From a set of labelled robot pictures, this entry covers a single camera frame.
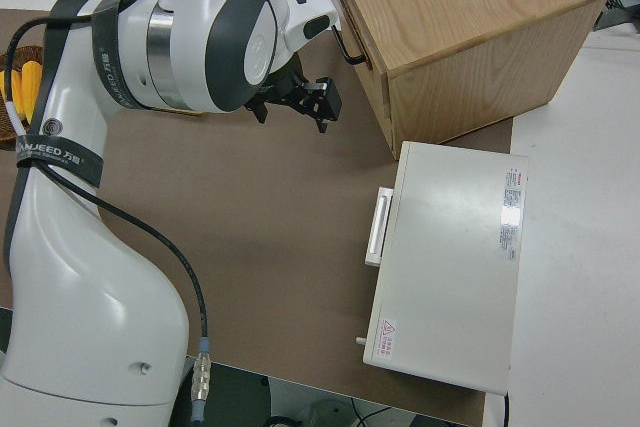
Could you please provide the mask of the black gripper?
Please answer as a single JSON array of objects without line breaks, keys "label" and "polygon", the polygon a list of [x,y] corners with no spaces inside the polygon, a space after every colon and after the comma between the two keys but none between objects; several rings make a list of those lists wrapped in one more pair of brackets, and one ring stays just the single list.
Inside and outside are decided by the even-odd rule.
[{"label": "black gripper", "polygon": [[266,121],[266,103],[288,106],[298,113],[312,118],[320,133],[325,133],[328,121],[337,121],[342,108],[342,100],[334,81],[322,77],[315,82],[303,84],[303,73],[299,55],[294,54],[287,63],[269,74],[255,95],[245,104],[259,123]]}]

